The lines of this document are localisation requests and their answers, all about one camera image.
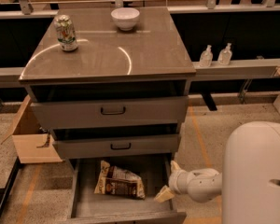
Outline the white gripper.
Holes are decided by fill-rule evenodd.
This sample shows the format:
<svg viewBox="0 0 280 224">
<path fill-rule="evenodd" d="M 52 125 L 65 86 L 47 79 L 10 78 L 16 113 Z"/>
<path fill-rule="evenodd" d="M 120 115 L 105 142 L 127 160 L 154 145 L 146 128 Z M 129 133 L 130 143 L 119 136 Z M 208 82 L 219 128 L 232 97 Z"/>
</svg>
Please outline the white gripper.
<svg viewBox="0 0 280 224">
<path fill-rule="evenodd" d="M 171 161 L 171 172 L 168 186 L 163 186 L 154 200 L 164 203 L 178 194 L 220 194 L 221 173 L 212 168 L 194 171 L 180 170 L 176 161 Z"/>
</svg>

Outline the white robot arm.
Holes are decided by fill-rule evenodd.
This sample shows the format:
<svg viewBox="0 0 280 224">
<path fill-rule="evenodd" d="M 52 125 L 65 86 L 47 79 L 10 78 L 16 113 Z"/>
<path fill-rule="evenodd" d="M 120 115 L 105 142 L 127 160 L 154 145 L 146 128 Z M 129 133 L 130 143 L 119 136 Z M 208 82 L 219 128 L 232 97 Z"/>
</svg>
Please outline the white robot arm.
<svg viewBox="0 0 280 224">
<path fill-rule="evenodd" d="M 280 224 L 280 123 L 248 122 L 226 144 L 223 168 L 185 171 L 171 162 L 159 203 L 187 194 L 197 203 L 222 197 L 222 224 Z"/>
</svg>

